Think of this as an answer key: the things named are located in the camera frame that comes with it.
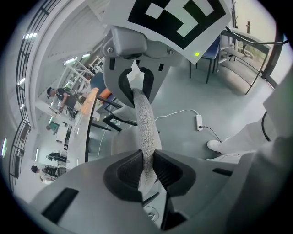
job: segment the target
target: power strip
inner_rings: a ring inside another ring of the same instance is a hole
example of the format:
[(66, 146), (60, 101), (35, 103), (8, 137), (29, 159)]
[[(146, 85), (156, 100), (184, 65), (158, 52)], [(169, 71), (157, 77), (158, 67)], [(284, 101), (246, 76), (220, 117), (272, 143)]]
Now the power strip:
[(203, 129), (201, 115), (196, 115), (196, 129), (198, 131), (201, 131)]

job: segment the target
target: metal railing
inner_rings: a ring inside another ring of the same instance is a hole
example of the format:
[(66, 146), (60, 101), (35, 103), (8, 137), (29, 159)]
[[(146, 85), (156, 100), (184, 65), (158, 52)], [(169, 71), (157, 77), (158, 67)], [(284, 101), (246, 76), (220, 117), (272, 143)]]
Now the metal railing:
[(22, 38), (22, 44), (20, 46), (16, 64), (16, 94), (21, 117), (27, 122), (29, 122), (29, 119), (26, 109), (24, 84), (26, 79), (25, 75), (27, 71), (28, 58), (32, 50), (34, 40), (38, 36), (40, 28), (42, 27), (50, 12), (60, 1), (61, 0), (46, 0), (34, 15), (26, 30), (25, 35), (23, 35)]
[(26, 146), (27, 137), (31, 130), (29, 122), (22, 120), (19, 124), (16, 134), (13, 139), (13, 144), (9, 155), (9, 186), (13, 191), (16, 179), (18, 178), (22, 169), (22, 158)]

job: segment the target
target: gray floor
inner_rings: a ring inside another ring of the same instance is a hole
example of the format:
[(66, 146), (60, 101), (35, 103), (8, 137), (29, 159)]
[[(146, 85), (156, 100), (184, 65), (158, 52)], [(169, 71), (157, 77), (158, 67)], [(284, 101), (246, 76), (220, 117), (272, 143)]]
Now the gray floor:
[[(245, 71), (256, 75), (249, 68)], [(155, 118), (183, 109), (195, 109), (202, 115), (203, 125), (211, 127), (221, 140), (236, 134), (245, 124), (259, 120), (265, 109), (263, 101), (273, 89), (261, 78), (257, 79), (250, 92), (248, 84), (227, 68), (220, 66), (218, 72), (211, 74), (209, 83), (205, 84), (208, 61), (201, 59), (198, 69), (192, 66), (192, 78), (189, 79), (189, 67), (184, 60), (178, 67), (171, 68), (154, 102), (152, 103)], [(142, 80), (134, 80), (132, 87), (142, 87)], [(182, 112), (158, 119), (162, 148), (190, 157), (211, 159), (219, 156), (206, 146), (207, 141), (216, 139), (209, 129), (196, 131), (195, 114)], [(91, 128), (89, 149), (92, 152), (89, 160), (98, 157), (98, 148), (104, 131)], [(110, 155), (110, 143), (117, 132), (106, 131), (99, 158)]]

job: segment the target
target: screw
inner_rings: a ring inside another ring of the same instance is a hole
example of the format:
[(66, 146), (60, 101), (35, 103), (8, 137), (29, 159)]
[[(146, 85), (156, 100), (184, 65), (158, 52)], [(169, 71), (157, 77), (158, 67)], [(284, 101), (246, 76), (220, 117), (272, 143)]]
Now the screw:
[(108, 48), (107, 48), (107, 52), (108, 52), (108, 53), (113, 53), (113, 51), (114, 51), (114, 50), (113, 50), (112, 47), (108, 47)]

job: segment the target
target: sneaker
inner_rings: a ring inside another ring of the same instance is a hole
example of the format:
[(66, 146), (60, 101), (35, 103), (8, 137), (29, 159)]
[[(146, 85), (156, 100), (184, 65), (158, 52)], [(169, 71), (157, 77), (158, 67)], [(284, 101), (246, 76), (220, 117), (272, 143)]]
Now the sneaker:
[(216, 140), (212, 140), (212, 141), (207, 142), (207, 147), (209, 149), (211, 149), (213, 151), (217, 151), (222, 154), (222, 152), (220, 151), (220, 146), (221, 146), (221, 142), (216, 141)]

